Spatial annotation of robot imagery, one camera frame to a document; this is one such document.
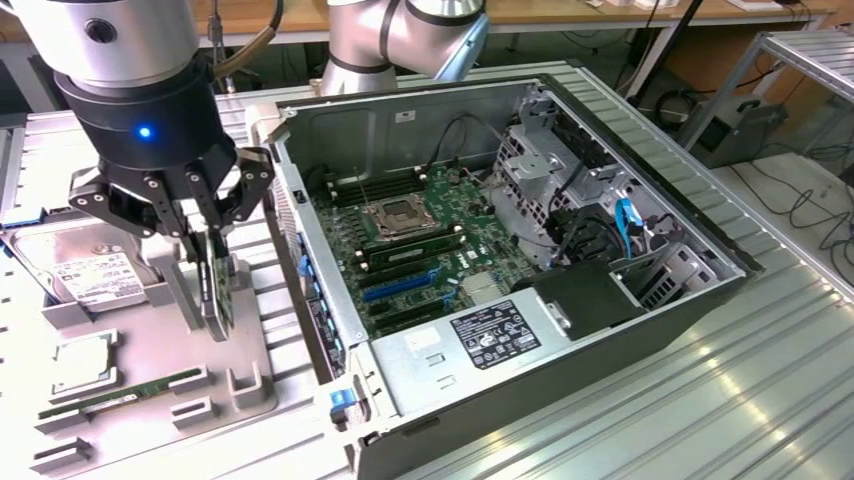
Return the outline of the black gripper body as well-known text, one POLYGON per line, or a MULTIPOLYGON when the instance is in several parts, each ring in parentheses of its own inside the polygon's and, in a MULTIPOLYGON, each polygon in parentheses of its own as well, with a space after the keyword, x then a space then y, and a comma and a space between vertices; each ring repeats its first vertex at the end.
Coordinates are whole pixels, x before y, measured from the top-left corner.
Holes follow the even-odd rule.
POLYGON ((211 68, 202 57, 165 81, 103 94, 83 89, 65 74, 55 80, 110 183, 143 196, 153 177, 178 200, 191 197, 189 173, 210 188, 219 187, 235 166, 237 146, 223 128, 211 68))

